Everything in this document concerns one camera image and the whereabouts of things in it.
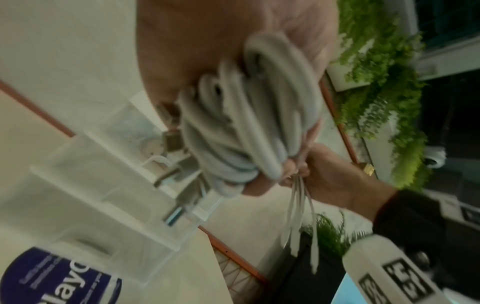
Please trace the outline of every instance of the coiled white cable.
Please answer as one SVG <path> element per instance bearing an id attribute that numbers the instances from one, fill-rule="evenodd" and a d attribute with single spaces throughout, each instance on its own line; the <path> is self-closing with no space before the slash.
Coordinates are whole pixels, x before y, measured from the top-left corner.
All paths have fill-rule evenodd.
<path id="1" fill-rule="evenodd" d="M 298 154 L 322 105 L 312 67 L 284 35 L 254 34 L 245 43 L 243 55 L 247 75 L 234 62 L 223 60 L 218 78 L 203 75 L 198 88 L 181 90 L 177 101 L 185 145 L 210 186 L 227 197 L 241 194 L 260 171 L 279 180 L 283 163 Z M 315 273 L 319 259 L 315 212 L 300 177 L 294 178 L 281 242 L 285 246 L 291 234 L 291 251 L 297 254 L 306 197 L 313 220 Z"/>

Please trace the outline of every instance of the plastic container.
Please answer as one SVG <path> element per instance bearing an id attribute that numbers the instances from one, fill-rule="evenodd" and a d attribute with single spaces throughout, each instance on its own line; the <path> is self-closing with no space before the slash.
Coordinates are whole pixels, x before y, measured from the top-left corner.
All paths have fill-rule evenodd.
<path id="1" fill-rule="evenodd" d="M 74 137 L 31 171 L 79 202 L 174 251 L 201 223 L 190 214 L 168 227 L 163 218 L 175 201 L 85 136 Z"/>
<path id="2" fill-rule="evenodd" d="M 183 151 L 169 153 L 167 157 L 160 155 L 164 151 L 162 132 L 166 131 L 166 127 L 158 117 L 157 119 L 156 122 L 151 121 L 136 106 L 128 103 L 104 122 L 86 130 L 85 133 L 153 184 L 169 166 L 187 157 Z M 195 176 L 191 176 L 180 183 L 162 186 L 161 190 L 171 198 L 175 198 L 194 178 Z M 220 203 L 221 198 L 211 191 L 208 197 L 198 203 L 193 214 L 206 221 Z"/>
<path id="3" fill-rule="evenodd" d="M 37 247 L 140 284 L 175 254 L 162 240 L 33 175 L 2 194 L 0 223 L 27 235 Z"/>

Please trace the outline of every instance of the black sleeve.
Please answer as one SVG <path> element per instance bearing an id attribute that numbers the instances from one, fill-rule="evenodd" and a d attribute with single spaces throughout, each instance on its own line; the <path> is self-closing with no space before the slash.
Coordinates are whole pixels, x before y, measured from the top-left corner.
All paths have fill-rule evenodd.
<path id="1" fill-rule="evenodd" d="M 445 220 L 439 202 L 415 192 L 399 191 L 378 212 L 373 232 L 403 248 L 415 263 L 418 253 L 425 253 L 428 270 L 440 288 L 480 299 L 480 232 Z"/>

